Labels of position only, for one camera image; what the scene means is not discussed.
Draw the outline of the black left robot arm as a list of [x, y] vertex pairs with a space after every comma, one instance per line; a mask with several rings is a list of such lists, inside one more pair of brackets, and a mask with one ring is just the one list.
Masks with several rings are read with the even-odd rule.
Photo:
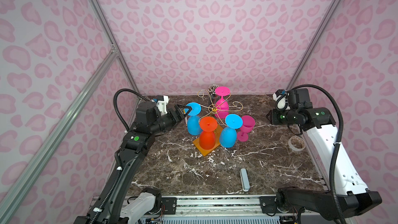
[[123, 206], [134, 175], [160, 133], [170, 131], [184, 121], [192, 107], [175, 105], [162, 114], [155, 102], [141, 102], [135, 120], [115, 152], [115, 168], [102, 193], [85, 216], [75, 219], [77, 224], [134, 224], [145, 214], [162, 212], [161, 192], [145, 188], [140, 195]]

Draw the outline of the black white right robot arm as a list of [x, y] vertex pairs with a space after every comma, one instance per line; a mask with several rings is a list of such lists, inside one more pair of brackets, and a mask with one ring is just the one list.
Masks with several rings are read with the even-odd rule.
[[[309, 88], [324, 93], [331, 101], [337, 119], [325, 107], [314, 108]], [[298, 187], [279, 188], [273, 212], [297, 208], [297, 221], [306, 211], [320, 214], [325, 220], [344, 224], [347, 218], [363, 215], [382, 203], [379, 192], [369, 190], [342, 144], [344, 120], [334, 98], [316, 85], [300, 85], [291, 90], [279, 89], [273, 94], [274, 109], [267, 114], [272, 125], [297, 125], [314, 144], [329, 178], [327, 191]]]

